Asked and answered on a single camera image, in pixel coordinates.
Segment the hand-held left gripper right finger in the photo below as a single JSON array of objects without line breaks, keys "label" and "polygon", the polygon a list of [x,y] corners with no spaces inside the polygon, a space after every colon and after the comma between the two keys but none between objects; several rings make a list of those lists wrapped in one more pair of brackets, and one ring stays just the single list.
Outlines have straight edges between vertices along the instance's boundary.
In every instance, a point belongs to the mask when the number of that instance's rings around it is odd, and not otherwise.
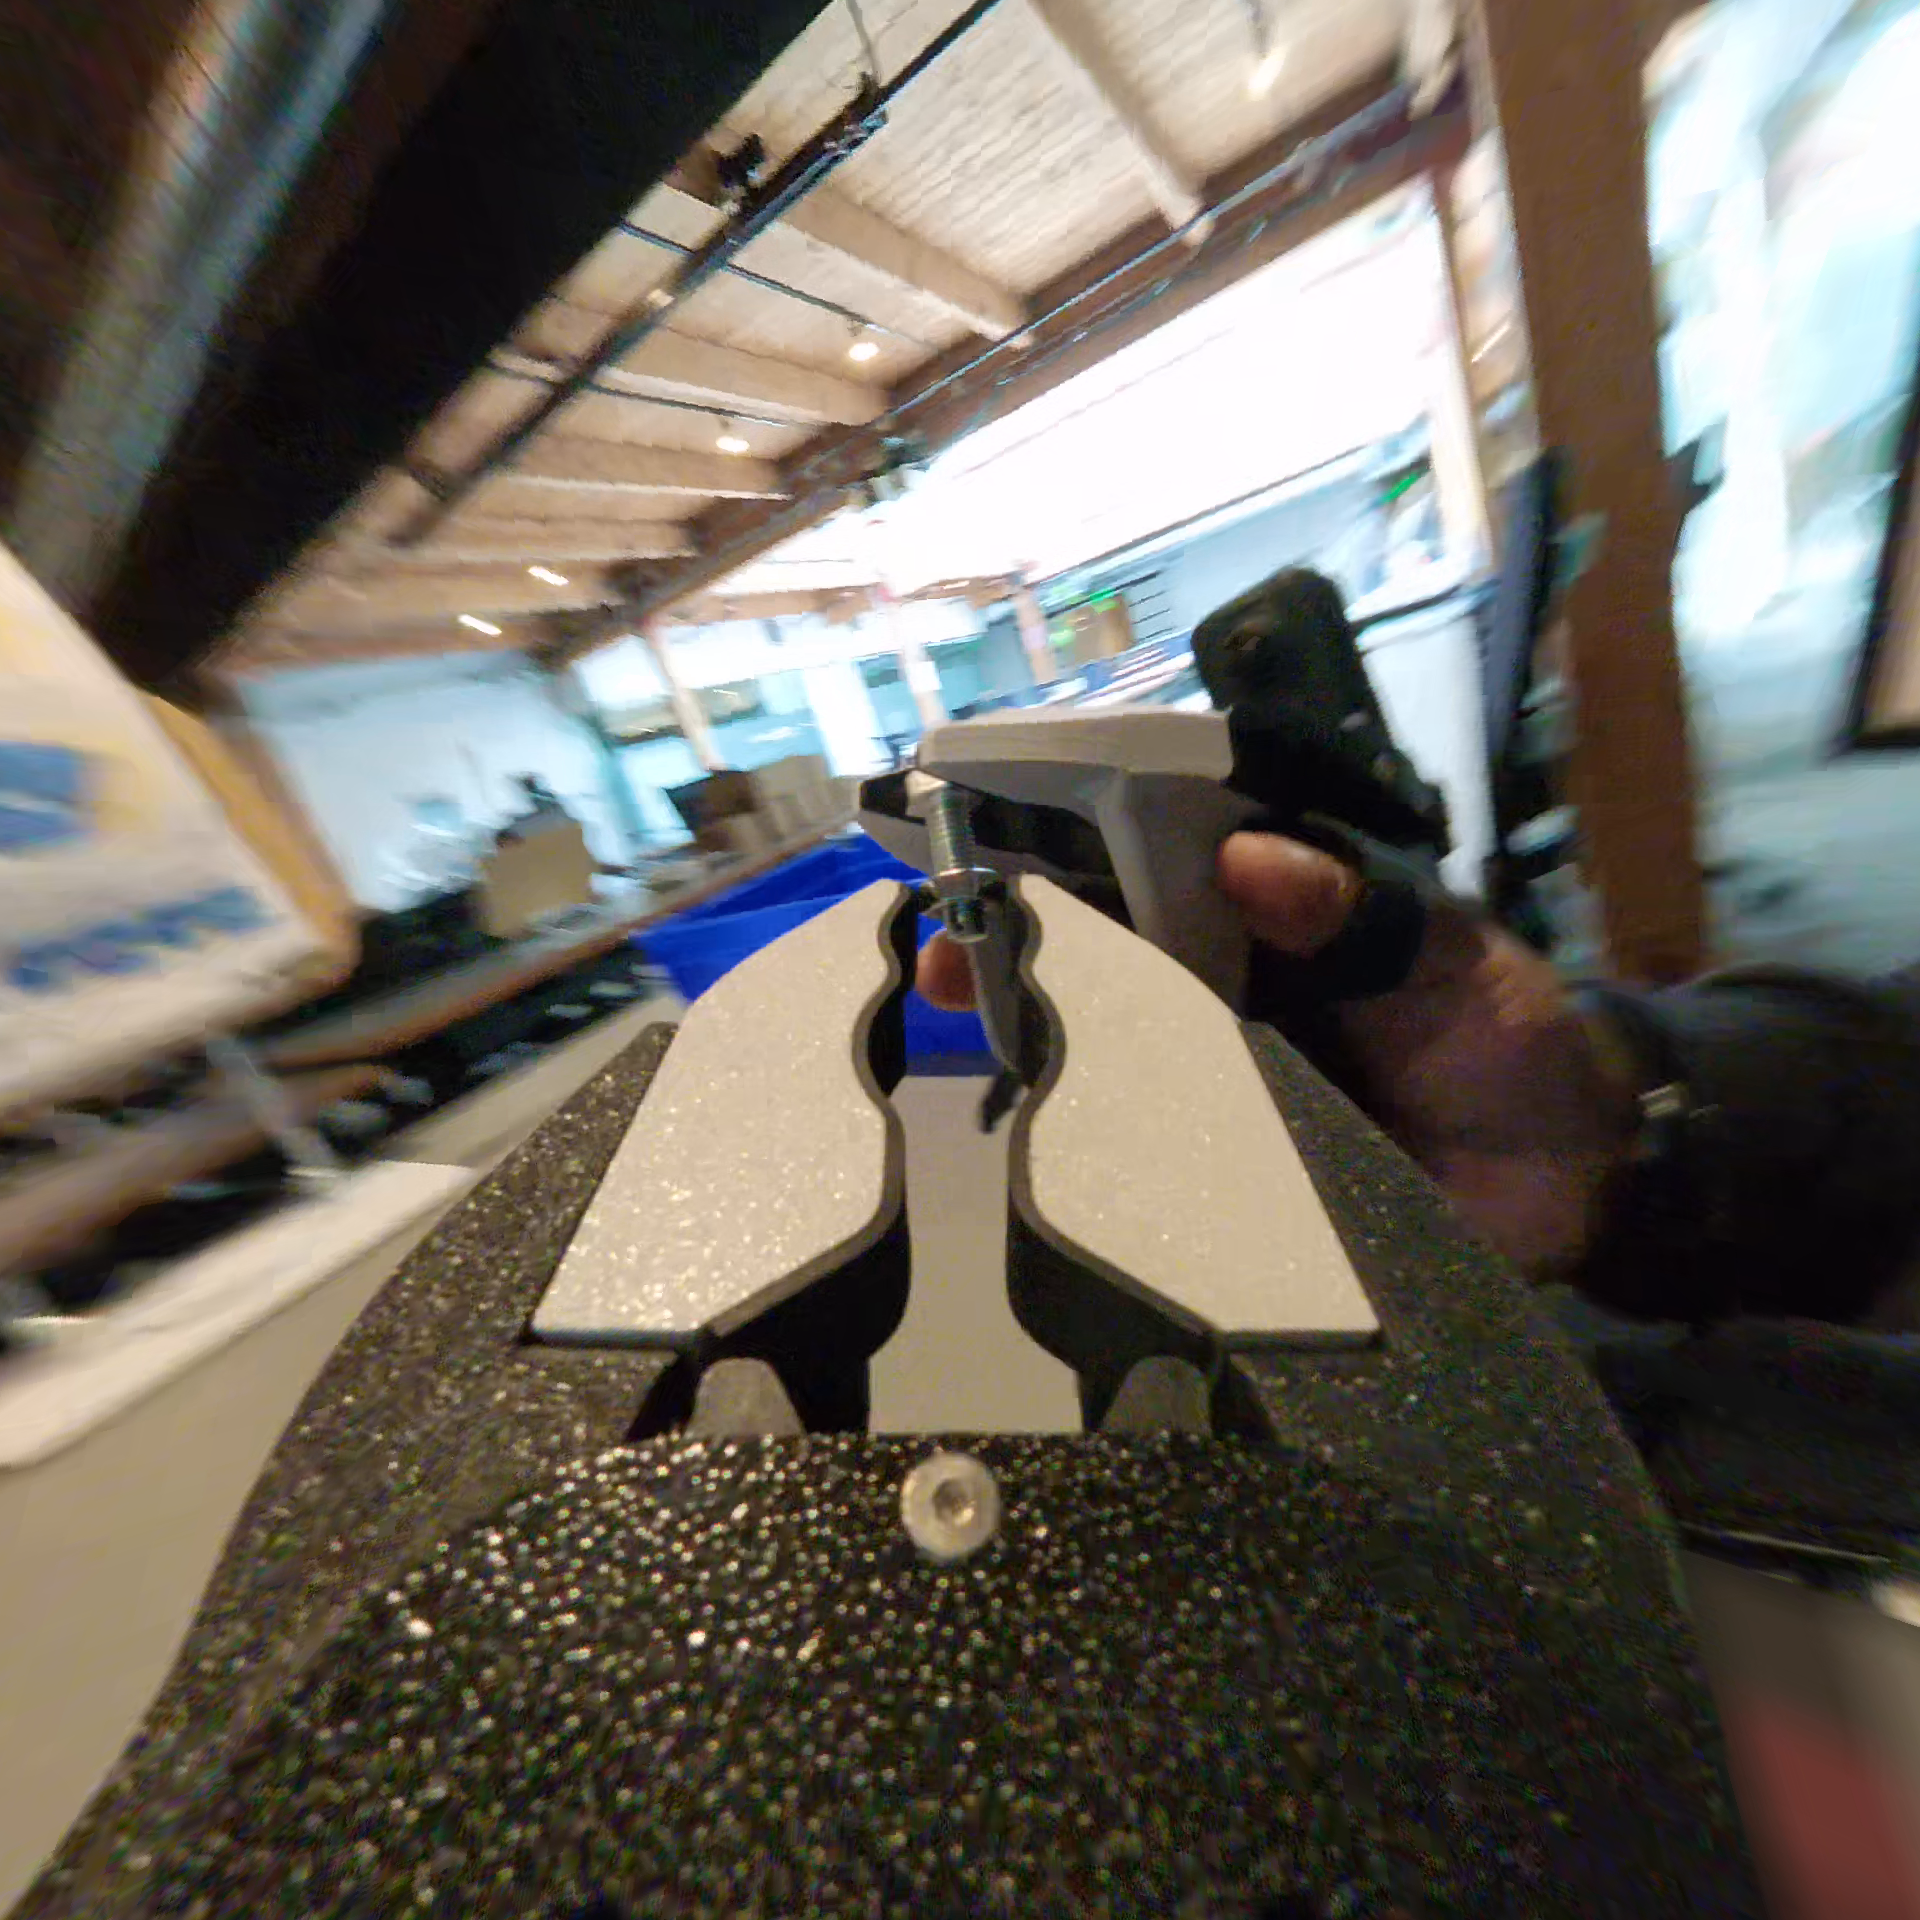
[{"label": "hand-held left gripper right finger", "polygon": [[1058,882],[1022,877],[1041,1074],[1010,1133],[1015,1318],[1084,1386],[1170,1357],[1359,1352],[1378,1311],[1233,1007]]}]

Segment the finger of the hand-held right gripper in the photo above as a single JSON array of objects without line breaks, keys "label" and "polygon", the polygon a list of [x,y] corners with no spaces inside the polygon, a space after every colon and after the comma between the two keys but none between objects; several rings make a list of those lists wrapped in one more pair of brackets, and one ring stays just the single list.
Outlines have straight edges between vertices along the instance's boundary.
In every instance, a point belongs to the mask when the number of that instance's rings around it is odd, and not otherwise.
[{"label": "finger of the hand-held right gripper", "polygon": [[888,855],[936,872],[928,801],[953,791],[975,863],[1056,882],[1243,1006],[1252,942],[1216,887],[1216,853],[1262,809],[1230,771],[1230,721],[1216,710],[996,710],[924,734],[911,766],[857,787],[856,821]]}]

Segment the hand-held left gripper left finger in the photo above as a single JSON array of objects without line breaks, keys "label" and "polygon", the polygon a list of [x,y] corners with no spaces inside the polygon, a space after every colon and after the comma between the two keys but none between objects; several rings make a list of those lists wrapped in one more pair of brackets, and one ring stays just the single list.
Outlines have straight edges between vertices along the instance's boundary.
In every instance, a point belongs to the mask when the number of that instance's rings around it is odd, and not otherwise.
[{"label": "hand-held left gripper left finger", "polygon": [[875,880],[691,1002],[535,1307],[535,1339],[866,1386],[911,1281],[903,999],[916,894]]}]

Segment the metal bolt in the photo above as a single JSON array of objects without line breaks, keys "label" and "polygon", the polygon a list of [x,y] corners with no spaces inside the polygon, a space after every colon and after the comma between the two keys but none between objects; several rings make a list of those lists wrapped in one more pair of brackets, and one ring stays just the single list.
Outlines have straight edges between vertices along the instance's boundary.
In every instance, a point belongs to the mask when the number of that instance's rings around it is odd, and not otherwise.
[{"label": "metal bolt", "polygon": [[[991,867],[977,845],[971,825],[975,799],[964,786],[939,779],[926,784],[921,791],[919,803],[928,839],[928,875],[950,865]],[[939,920],[956,944],[984,944],[992,937],[1001,899],[1003,895],[991,902],[985,919],[971,925],[963,928],[961,920]]]}]

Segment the person's right forearm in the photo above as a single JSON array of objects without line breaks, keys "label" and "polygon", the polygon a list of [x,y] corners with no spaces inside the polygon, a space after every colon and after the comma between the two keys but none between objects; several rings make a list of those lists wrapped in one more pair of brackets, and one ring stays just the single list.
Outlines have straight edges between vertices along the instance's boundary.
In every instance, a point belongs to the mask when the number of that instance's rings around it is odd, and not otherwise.
[{"label": "person's right forearm", "polygon": [[1919,966],[1736,966],[1578,991],[1636,1130],[1575,1283],[1641,1321],[1906,1327],[1919,1249]]}]

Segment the person's right hand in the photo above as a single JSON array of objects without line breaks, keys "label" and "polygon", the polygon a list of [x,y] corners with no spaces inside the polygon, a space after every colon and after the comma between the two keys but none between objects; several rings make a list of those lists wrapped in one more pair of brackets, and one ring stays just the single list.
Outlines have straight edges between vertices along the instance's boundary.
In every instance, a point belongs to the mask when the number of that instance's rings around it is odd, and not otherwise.
[{"label": "person's right hand", "polygon": [[1635,1153],[1641,1098],[1569,982],[1457,895],[1431,899],[1409,978],[1336,1007],[1354,1103],[1457,1217],[1535,1281],[1586,1266]]}]

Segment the black mesh office chair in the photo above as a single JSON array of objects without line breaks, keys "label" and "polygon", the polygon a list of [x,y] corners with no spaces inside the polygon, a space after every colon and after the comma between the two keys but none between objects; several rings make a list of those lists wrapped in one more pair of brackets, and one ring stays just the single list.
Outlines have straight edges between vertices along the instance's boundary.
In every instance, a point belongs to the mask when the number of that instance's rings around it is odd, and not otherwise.
[{"label": "black mesh office chair", "polygon": [[1479,611],[1479,688],[1492,843],[1482,894],[1527,947],[1550,954],[1552,919],[1539,882],[1570,861],[1552,827],[1552,683],[1545,642],[1563,593],[1569,457],[1548,445],[1499,494],[1496,575]]}]

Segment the large blue plastic bin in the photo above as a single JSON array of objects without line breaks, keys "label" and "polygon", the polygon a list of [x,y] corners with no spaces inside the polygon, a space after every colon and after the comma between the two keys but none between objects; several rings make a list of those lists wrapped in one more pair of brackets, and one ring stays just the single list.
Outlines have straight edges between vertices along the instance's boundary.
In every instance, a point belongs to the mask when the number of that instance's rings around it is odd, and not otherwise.
[{"label": "large blue plastic bin", "polygon": [[[919,883],[921,872],[856,831],[670,914],[638,935],[638,947],[683,1000],[695,1000],[764,945],[879,880]],[[985,1075],[995,1069],[982,1018],[938,1010],[916,990],[903,999],[903,1049],[912,1071]]]}]

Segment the cardboard box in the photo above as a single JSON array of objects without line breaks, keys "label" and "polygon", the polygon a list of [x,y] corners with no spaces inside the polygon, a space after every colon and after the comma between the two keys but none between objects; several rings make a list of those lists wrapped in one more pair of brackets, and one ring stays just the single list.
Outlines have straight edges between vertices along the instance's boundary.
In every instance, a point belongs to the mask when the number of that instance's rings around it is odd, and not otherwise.
[{"label": "cardboard box", "polygon": [[500,827],[474,863],[471,920],[492,942],[518,942],[596,904],[596,859],[585,827],[566,811]]}]

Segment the framed black white poster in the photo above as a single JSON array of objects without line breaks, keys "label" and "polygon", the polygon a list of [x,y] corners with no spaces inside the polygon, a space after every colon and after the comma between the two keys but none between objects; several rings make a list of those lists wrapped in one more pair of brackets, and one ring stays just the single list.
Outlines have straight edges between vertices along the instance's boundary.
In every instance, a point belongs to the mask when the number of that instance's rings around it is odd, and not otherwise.
[{"label": "framed black white poster", "polygon": [[1838,749],[1919,747],[1919,394],[1900,438],[1889,495],[1889,528],[1860,651],[1838,734]]}]

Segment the white base document stand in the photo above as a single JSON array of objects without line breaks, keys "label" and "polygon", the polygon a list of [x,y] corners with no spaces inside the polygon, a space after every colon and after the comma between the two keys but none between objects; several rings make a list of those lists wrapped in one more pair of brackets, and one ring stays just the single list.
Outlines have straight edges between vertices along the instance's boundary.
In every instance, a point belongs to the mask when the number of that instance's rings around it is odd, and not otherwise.
[{"label": "white base document stand", "polygon": [[14,1478],[76,1448],[367,1249],[456,1203],[440,1163],[353,1168],[321,1118],[369,1062],[275,1074],[265,1015],[345,970],[342,923],[159,705],[2,557],[4,1395]]}]

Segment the wooden support post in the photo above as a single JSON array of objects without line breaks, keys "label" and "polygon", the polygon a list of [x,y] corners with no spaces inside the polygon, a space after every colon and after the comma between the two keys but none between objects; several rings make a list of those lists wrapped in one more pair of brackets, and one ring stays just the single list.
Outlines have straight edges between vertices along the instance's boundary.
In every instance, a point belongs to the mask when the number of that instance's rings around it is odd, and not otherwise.
[{"label": "wooden support post", "polygon": [[1668,982],[1707,945],[1696,779],[1673,633],[1675,489],[1665,457],[1635,3],[1473,6],[1499,130],[1544,438],[1600,542],[1566,600],[1570,794],[1617,970]]}]

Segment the silver spiral air duct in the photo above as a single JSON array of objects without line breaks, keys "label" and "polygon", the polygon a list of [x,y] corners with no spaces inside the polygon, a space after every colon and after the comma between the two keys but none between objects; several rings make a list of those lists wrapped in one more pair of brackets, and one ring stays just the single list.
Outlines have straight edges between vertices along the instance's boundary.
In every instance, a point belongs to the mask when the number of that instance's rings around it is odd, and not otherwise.
[{"label": "silver spiral air duct", "polygon": [[4,3],[4,549],[107,585],[391,3]]}]

